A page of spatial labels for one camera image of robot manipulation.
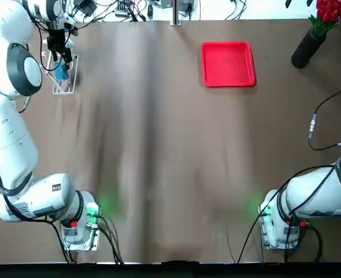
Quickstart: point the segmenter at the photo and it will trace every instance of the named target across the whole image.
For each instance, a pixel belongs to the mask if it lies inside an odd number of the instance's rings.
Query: green led light
[[[90,216],[90,223],[95,224],[96,218],[99,216],[99,207],[96,203],[87,204],[87,216]]]
[[[270,202],[270,203],[263,202],[261,207],[266,207],[266,208],[264,209],[264,211],[262,211],[261,216],[264,217],[264,216],[270,215],[272,213],[272,205],[273,205],[272,202]]]

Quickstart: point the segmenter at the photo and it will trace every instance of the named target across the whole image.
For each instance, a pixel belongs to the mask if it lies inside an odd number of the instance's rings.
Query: label sticker
[[[77,235],[78,235],[77,228],[64,229],[64,236],[77,236]]]
[[[291,227],[291,235],[294,233],[298,233],[298,229],[299,229],[299,227]],[[289,230],[289,228],[284,228],[284,234],[285,235],[288,234],[288,230]]]
[[[61,190],[61,184],[52,185],[52,192]]]

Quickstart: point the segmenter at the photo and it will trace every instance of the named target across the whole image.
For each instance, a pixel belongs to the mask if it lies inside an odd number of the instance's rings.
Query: metal rod
[[[179,6],[178,6],[178,1],[179,0],[172,0],[172,6],[173,6],[173,21],[172,25],[179,25]]]

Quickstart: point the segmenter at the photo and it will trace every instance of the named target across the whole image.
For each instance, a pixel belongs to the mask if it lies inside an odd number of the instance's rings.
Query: metal stand
[[[170,22],[171,26],[181,26],[181,21],[179,20],[179,0],[172,0],[172,6],[173,6],[173,17],[172,21]]]

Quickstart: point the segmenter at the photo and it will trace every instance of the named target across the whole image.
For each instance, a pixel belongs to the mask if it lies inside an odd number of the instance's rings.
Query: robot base
[[[100,231],[98,229],[91,229],[87,227],[87,224],[92,223],[92,217],[87,215],[88,204],[96,205],[96,203],[93,196],[89,192],[81,191],[81,195],[84,200],[82,215],[77,222],[76,227],[66,228],[61,225],[61,239],[66,250],[96,251],[99,245]]]
[[[258,213],[261,213],[262,209],[268,204],[268,201],[277,192],[277,190],[271,190],[264,199],[264,202],[258,207]],[[281,218],[278,219],[278,213],[276,208],[277,197],[275,197],[266,209],[272,211],[265,216],[259,218],[261,237],[263,247],[266,250],[285,249],[286,232],[288,232],[289,225],[286,224]],[[291,227],[291,235],[289,237],[287,249],[295,248],[298,244],[297,240],[291,240],[298,238],[299,227]]]

